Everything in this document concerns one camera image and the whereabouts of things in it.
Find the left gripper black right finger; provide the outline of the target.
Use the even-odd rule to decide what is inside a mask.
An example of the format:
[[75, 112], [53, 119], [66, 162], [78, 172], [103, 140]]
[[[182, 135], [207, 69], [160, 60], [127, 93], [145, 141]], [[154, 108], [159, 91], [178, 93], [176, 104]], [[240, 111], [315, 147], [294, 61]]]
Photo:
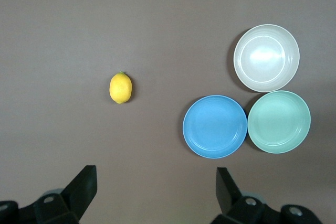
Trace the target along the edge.
[[284, 205], [280, 211], [253, 196], [244, 196], [228, 169], [216, 171], [216, 197], [222, 213], [210, 224], [322, 224], [308, 208]]

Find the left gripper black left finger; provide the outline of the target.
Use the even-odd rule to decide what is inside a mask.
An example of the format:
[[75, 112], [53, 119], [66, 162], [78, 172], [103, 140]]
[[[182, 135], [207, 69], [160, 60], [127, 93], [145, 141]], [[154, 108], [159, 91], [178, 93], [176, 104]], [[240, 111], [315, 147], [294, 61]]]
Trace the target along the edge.
[[87, 165], [60, 193], [43, 195], [24, 208], [0, 201], [0, 224], [79, 224], [97, 188], [97, 168]]

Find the yellow lemon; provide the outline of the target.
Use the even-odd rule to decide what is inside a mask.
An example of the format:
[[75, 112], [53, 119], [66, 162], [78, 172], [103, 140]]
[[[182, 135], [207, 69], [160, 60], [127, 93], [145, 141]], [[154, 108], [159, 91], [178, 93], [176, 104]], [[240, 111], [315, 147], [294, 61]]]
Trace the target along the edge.
[[109, 93], [111, 99], [117, 104], [123, 104], [130, 100], [132, 81], [125, 72], [120, 71], [111, 78]]

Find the blue round plate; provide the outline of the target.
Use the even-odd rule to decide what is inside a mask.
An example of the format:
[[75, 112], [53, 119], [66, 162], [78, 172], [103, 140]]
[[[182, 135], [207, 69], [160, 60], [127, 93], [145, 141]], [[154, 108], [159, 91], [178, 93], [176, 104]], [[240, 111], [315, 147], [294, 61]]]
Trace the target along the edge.
[[224, 95], [208, 95], [187, 110], [183, 136], [197, 155], [218, 159], [240, 148], [247, 135], [247, 116], [238, 102]]

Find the mint green round plate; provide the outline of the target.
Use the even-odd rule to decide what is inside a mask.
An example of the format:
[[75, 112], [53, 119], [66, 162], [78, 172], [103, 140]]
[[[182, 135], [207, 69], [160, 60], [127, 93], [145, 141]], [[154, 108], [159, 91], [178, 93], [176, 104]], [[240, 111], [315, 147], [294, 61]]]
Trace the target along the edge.
[[282, 154], [294, 150], [307, 137], [311, 114], [302, 97], [290, 91], [263, 95], [251, 107], [248, 135], [260, 150]]

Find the white round plate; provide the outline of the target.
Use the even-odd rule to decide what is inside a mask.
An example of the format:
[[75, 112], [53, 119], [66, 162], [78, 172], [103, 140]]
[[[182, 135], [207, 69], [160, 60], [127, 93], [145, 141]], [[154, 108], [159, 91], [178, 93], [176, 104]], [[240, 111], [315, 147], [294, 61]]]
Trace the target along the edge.
[[285, 28], [262, 24], [247, 30], [233, 53], [238, 79], [249, 89], [267, 93], [283, 88], [295, 76], [300, 49]]

